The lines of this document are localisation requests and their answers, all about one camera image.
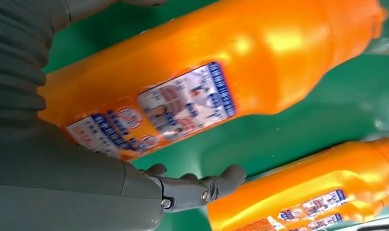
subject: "orange bottle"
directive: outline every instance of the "orange bottle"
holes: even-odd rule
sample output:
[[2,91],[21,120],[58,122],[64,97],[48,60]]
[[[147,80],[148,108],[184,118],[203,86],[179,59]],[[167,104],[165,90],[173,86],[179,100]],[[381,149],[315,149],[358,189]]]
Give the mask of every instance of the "orange bottle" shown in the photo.
[[[317,216],[329,216],[328,212],[348,202],[340,219],[367,221],[382,207],[373,203],[387,195],[389,138],[347,142],[245,183],[234,194],[210,204],[208,215],[214,231],[257,224],[267,230],[292,229],[307,225],[308,219],[329,219]],[[307,223],[296,224],[295,220]]]
[[296,218],[287,222],[278,218],[263,218],[234,229],[234,231],[316,231],[329,228],[344,221],[359,223],[372,221],[384,207],[383,201],[377,201],[372,204],[352,201],[312,217]]
[[125,159],[302,100],[382,30],[378,0],[220,0],[48,76],[40,116]]

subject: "bolt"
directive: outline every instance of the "bolt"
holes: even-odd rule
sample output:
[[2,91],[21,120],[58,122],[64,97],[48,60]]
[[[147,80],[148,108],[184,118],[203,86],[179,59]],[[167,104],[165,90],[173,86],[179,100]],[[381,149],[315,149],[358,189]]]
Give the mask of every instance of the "bolt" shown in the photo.
[[200,197],[200,201],[202,204],[207,205],[210,202],[211,196],[209,189],[204,189],[202,192],[202,196]]
[[165,209],[168,209],[172,206],[172,201],[169,199],[163,199],[161,202],[161,206]]

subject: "gray robotic arm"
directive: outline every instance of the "gray robotic arm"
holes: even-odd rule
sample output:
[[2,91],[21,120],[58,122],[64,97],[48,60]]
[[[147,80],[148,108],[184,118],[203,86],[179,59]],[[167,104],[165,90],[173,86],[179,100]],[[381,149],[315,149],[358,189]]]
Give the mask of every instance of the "gray robotic arm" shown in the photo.
[[164,212],[206,205],[244,181],[238,166],[200,180],[165,178],[162,165],[137,170],[38,118],[55,32],[115,2],[0,0],[0,231],[150,231]]

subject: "product label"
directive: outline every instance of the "product label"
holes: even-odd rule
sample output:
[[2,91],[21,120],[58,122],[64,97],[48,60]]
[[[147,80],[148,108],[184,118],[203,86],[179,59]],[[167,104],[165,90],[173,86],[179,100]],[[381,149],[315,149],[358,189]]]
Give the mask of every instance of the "product label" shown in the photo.
[[138,103],[168,141],[235,115],[223,73],[214,62],[141,93]]
[[320,219],[317,221],[313,221],[309,223],[306,227],[301,227],[299,229],[289,230],[289,231],[317,231],[317,230],[323,230],[326,228],[329,228],[333,225],[342,223],[342,216],[338,214],[334,214],[331,216],[328,216],[324,219]]
[[299,205],[283,210],[280,212],[280,217],[283,220],[314,217],[319,213],[341,206],[344,203],[346,203],[345,194],[342,190],[336,190],[305,202],[302,206]]
[[281,223],[277,222],[272,217],[268,217],[248,225],[244,225],[234,231],[278,231],[282,229],[285,229],[285,227]]
[[102,114],[71,124],[67,131],[79,145],[109,156],[119,157],[120,149],[131,149]]
[[127,93],[64,129],[85,148],[130,160],[236,113],[216,62],[149,90]]

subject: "robotic hand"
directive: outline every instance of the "robotic hand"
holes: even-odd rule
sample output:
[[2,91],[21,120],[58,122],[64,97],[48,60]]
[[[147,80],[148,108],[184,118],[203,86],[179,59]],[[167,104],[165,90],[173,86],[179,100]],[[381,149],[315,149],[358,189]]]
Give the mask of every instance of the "robotic hand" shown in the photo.
[[188,173],[177,178],[162,177],[166,173],[162,164],[141,172],[161,188],[161,205],[165,212],[179,212],[202,207],[234,192],[246,180],[246,172],[238,165],[228,167],[219,177],[198,179]]

